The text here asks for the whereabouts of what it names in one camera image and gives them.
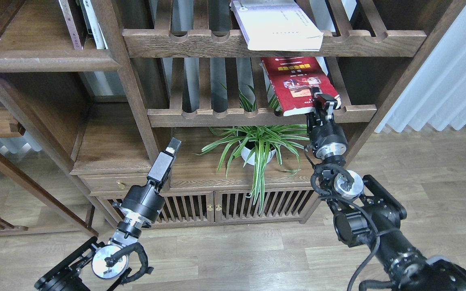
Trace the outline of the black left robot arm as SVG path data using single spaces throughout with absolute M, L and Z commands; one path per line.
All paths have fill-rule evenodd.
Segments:
M 156 221 L 165 199 L 160 191 L 165 184 L 181 145 L 172 138 L 167 148 L 159 153 L 147 176 L 144 186 L 131 186 L 122 203 L 114 206 L 124 213 L 124 219 L 109 239 L 108 243 L 98 242 L 93 236 L 81 247 L 67 256 L 54 268 L 39 278 L 34 284 L 39 291 L 87 291 L 88 287 L 80 278 L 80 272 L 87 265 L 93 273 L 104 280 L 114 280 L 109 288 L 115 290 L 150 274 L 148 256 L 138 242 L 143 226 L 150 227 Z

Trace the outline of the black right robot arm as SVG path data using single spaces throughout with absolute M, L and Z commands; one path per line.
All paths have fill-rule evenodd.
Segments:
M 338 240 L 348 247 L 367 245 L 370 254 L 352 275 L 347 289 L 372 258 L 377 258 L 389 280 L 363 280 L 359 290 L 466 291 L 466 270 L 442 256 L 426 258 L 400 230 L 407 211 L 371 175 L 361 177 L 345 169 L 347 140 L 335 123 L 338 101 L 311 88 L 313 110 L 307 116 L 307 134 L 314 156 L 311 186 L 333 214 Z

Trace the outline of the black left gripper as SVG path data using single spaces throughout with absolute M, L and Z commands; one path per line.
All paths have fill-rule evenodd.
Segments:
M 124 214 L 124 223 L 140 229 L 150 228 L 151 224 L 157 220 L 165 205 L 165 199 L 159 195 L 159 192 L 172 169 L 181 143 L 177 138 L 171 138 L 166 149 L 159 153 L 152 165 L 147 176 L 147 184 L 131 186 L 122 203 L 114 203 L 114 207 Z

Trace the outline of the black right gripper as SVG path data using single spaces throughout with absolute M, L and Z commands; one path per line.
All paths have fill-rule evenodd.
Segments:
M 339 101 L 320 88 L 311 88 L 313 111 L 306 114 L 307 130 L 312 152 L 317 159 L 341 156 L 348 149 L 344 131 L 335 123 L 333 111 L 339 108 Z

